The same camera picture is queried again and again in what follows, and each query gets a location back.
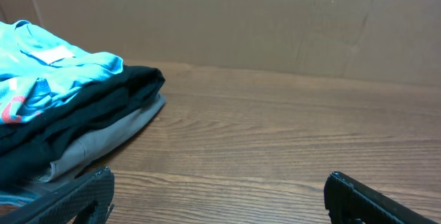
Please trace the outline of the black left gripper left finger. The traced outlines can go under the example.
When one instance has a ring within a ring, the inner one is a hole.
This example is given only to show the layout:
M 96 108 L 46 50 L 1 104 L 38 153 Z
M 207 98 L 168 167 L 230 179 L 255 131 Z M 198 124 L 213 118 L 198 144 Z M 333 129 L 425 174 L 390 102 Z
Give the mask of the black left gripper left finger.
M 113 210 L 114 174 L 102 167 L 64 185 L 25 183 L 1 190 L 1 206 L 16 210 L 3 224 L 105 224 Z

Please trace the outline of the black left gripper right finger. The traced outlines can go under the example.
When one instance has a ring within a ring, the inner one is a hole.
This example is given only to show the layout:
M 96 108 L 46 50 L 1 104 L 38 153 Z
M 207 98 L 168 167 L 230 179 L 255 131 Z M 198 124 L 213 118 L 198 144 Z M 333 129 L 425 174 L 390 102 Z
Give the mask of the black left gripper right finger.
M 327 178 L 324 202 L 332 224 L 436 224 L 342 172 Z

